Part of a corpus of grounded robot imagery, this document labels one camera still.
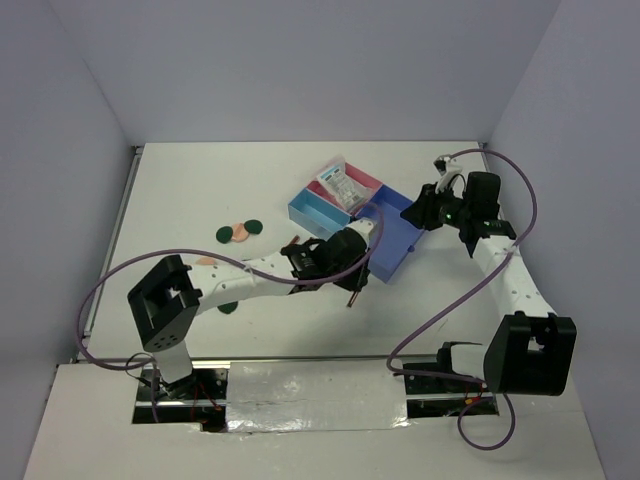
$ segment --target green disk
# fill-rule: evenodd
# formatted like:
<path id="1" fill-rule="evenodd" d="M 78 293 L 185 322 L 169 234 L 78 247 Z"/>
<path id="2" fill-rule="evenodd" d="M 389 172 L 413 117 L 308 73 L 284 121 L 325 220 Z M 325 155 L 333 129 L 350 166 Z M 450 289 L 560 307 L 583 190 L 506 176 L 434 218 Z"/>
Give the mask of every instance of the green disk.
<path id="1" fill-rule="evenodd" d="M 253 235 L 258 235 L 264 228 L 260 220 L 247 220 L 244 222 L 244 228 Z"/>
<path id="2" fill-rule="evenodd" d="M 233 237 L 233 228 L 231 227 L 221 227 L 216 232 L 216 240 L 220 243 L 229 243 L 231 237 Z"/>
<path id="3" fill-rule="evenodd" d="M 238 308 L 238 302 L 231 302 L 231 303 L 225 303 L 224 305 L 220 305 L 218 307 L 218 310 L 220 310 L 222 313 L 226 313 L 227 315 L 229 315 L 230 313 L 235 312 L 236 308 Z"/>

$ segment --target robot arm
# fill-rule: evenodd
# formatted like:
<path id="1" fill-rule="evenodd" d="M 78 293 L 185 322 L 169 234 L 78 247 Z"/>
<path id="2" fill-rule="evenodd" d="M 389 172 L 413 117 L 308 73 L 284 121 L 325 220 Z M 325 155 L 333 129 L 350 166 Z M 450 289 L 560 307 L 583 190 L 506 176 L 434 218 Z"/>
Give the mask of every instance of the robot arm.
<path id="1" fill-rule="evenodd" d="M 440 181 L 422 187 L 401 216 L 417 228 L 450 225 L 485 276 L 512 253 L 489 288 L 502 323 L 489 346 L 448 342 L 438 352 L 450 372 L 487 383 L 494 393 L 560 395 L 566 385 L 576 337 L 568 317 L 558 317 L 538 291 L 517 248 L 511 224 L 498 218 L 500 177 L 472 172 L 458 198 L 453 182 L 461 169 L 448 157 L 434 162 Z"/>
<path id="2" fill-rule="evenodd" d="M 355 220 L 326 241 L 311 239 L 246 260 L 244 270 L 224 262 L 189 266 L 179 255 L 163 258 L 127 298 L 144 351 L 154 355 L 168 390 L 179 397 L 195 381 L 185 337 L 196 315 L 252 297 L 290 295 L 321 286 L 278 283 L 254 275 L 252 269 L 292 281 L 326 278 L 345 271 L 365 255 L 375 227 L 376 222 L 368 218 Z M 335 285 L 360 291 L 367 284 L 367 265 Z"/>

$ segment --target blue box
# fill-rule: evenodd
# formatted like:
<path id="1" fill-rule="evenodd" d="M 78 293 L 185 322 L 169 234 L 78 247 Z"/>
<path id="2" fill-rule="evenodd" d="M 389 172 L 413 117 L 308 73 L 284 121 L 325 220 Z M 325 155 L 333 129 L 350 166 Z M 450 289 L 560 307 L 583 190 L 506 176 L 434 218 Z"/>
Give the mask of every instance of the blue box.
<path id="1" fill-rule="evenodd" d="M 384 215 L 382 240 L 371 256 L 369 270 L 377 278 L 387 283 L 405 257 L 413 252 L 415 244 L 424 230 L 414 227 L 400 217 L 400 212 L 412 202 L 386 185 L 380 187 L 369 203 L 377 205 Z M 375 220 L 378 213 L 372 207 L 365 206 L 356 216 Z"/>
<path id="2" fill-rule="evenodd" d="M 347 212 L 307 188 L 289 202 L 289 218 L 323 240 L 328 240 L 351 221 Z"/>
<path id="3" fill-rule="evenodd" d="M 405 257 L 412 252 L 424 230 L 415 228 L 400 218 L 400 212 L 411 205 L 404 195 L 387 185 L 381 185 L 370 203 L 375 203 L 384 215 L 384 232 L 378 248 L 369 261 L 371 273 L 388 283 Z M 351 216 L 309 188 L 303 189 L 289 203 L 289 218 L 318 238 L 327 240 L 351 221 Z M 371 207 L 364 207 L 357 217 L 378 218 Z"/>

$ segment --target orange disk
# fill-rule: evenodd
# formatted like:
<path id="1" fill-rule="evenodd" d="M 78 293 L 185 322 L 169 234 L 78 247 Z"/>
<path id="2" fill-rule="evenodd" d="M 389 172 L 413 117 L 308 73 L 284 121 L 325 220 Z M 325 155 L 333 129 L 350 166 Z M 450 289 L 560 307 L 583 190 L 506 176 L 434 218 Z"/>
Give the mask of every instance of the orange disk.
<path id="1" fill-rule="evenodd" d="M 200 257 L 196 261 L 196 265 L 215 265 L 216 259 L 211 257 Z"/>
<path id="2" fill-rule="evenodd" d="M 249 238 L 249 232 L 244 228 L 244 223 L 234 223 L 231 225 L 231 229 L 233 230 L 233 236 L 231 240 L 234 242 L 244 242 L 247 238 Z"/>

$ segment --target gray wall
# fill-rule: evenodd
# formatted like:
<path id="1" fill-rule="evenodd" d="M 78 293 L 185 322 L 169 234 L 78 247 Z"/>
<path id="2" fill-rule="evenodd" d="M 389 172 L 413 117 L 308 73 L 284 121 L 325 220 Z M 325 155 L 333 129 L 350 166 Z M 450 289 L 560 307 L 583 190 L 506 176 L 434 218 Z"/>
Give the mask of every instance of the gray wall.
<path id="1" fill-rule="evenodd" d="M 134 143 L 488 139 L 558 0 L 51 0 Z"/>
<path id="2" fill-rule="evenodd" d="M 99 273 L 131 154 L 41 0 L 0 2 L 0 449 L 22 478 L 72 318 Z"/>
<path id="3" fill-rule="evenodd" d="M 491 140 L 537 186 L 523 250 L 578 324 L 574 378 L 610 480 L 640 471 L 638 20 L 637 0 L 563 0 Z M 530 202 L 499 172 L 522 228 Z"/>

